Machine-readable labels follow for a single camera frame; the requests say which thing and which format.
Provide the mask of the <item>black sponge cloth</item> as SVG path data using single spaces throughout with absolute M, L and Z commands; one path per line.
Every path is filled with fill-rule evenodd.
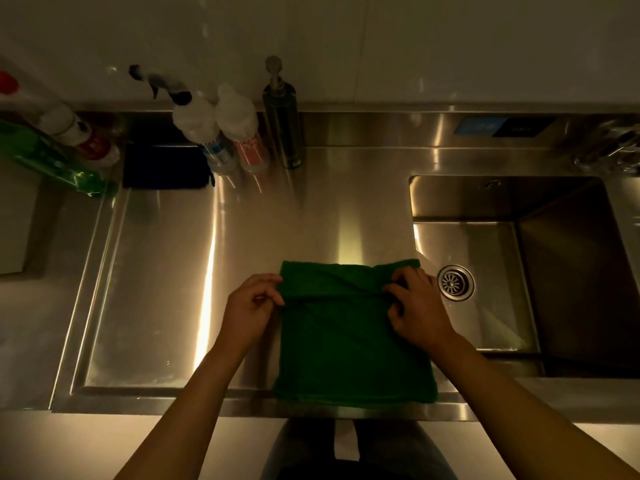
M 126 145 L 122 186 L 145 191 L 214 187 L 207 159 L 197 146 Z

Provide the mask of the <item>stainless steel soap dispenser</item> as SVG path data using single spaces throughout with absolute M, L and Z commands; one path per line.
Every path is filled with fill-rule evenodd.
M 278 56 L 268 56 L 265 65 L 269 83 L 262 92 L 262 101 L 276 155 L 285 169 L 299 168 L 304 146 L 296 90 L 281 77 L 283 63 Z

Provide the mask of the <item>blue and black control panel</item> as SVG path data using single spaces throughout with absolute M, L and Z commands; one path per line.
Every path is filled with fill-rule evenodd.
M 553 116 L 469 116 L 460 121 L 454 134 L 494 138 L 533 138 L 555 120 L 556 117 Z

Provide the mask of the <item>white spray bottle black trigger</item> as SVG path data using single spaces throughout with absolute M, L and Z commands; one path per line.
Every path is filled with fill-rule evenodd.
M 134 80 L 148 83 L 154 98 L 161 89 L 167 92 L 173 103 L 174 125 L 204 154 L 213 173 L 228 177 L 238 170 L 239 158 L 222 135 L 214 106 L 208 100 L 194 94 L 185 83 L 167 72 L 140 64 L 130 65 L 128 72 Z

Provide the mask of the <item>chrome faucet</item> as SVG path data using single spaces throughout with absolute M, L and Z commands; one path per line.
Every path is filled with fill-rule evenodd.
M 571 158 L 585 172 L 640 176 L 640 115 L 601 122 L 575 145 Z

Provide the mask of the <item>person's left forearm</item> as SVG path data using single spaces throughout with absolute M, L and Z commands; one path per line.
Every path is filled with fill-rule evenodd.
M 251 346 L 217 339 L 114 480 L 198 480 L 228 386 Z

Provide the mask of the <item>person's left hand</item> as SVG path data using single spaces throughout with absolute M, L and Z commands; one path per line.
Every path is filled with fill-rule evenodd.
M 265 290 L 277 290 L 281 282 L 279 274 L 254 274 L 233 291 L 228 297 L 214 347 L 244 358 L 261 338 L 276 309 L 260 308 L 257 295 Z

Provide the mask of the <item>stainless steel sink basin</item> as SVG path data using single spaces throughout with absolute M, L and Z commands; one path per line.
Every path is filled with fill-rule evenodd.
M 468 300 L 441 297 L 476 349 L 535 376 L 640 379 L 640 289 L 601 179 L 413 176 L 409 189 L 422 268 L 474 278 Z

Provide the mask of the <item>person's grey trousers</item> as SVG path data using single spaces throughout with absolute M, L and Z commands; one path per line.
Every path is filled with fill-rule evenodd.
M 293 418 L 276 437 L 260 480 L 458 480 L 412 420 L 353 421 L 359 459 L 335 455 L 335 419 Z

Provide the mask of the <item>round metal sink drain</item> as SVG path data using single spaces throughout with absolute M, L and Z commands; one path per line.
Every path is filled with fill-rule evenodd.
M 443 297 L 453 302 L 468 300 L 476 289 L 472 274 L 463 266 L 444 266 L 439 270 L 436 279 Z

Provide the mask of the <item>person's right hand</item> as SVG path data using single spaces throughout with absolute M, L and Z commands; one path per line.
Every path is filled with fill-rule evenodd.
M 436 277 L 422 268 L 400 267 L 384 287 L 405 287 L 404 329 L 393 329 L 437 362 L 458 338 L 446 312 Z

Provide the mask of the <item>white bottle red label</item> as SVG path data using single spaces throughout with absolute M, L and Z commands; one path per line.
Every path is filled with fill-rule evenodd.
M 58 143 L 75 149 L 94 167 L 109 168 L 120 160 L 118 146 L 64 104 L 42 113 L 37 128 Z

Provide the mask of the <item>white bottle pink label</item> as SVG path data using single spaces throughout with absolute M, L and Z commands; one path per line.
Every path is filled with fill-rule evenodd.
M 236 92 L 231 84 L 222 83 L 214 112 L 219 128 L 236 149 L 241 167 L 250 173 L 265 170 L 270 156 L 260 136 L 257 110 L 251 99 Z

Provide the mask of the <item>green towel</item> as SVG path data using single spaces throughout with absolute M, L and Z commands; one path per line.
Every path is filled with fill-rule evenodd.
M 273 386 L 279 400 L 355 408 L 436 402 L 428 355 L 398 336 L 387 316 L 393 297 L 383 287 L 405 266 L 420 262 L 282 262 L 285 306 Z

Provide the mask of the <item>green plastic bottle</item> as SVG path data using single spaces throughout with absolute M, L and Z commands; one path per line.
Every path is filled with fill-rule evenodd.
M 114 196 L 116 182 L 88 169 L 36 131 L 0 120 L 0 156 L 92 198 Z

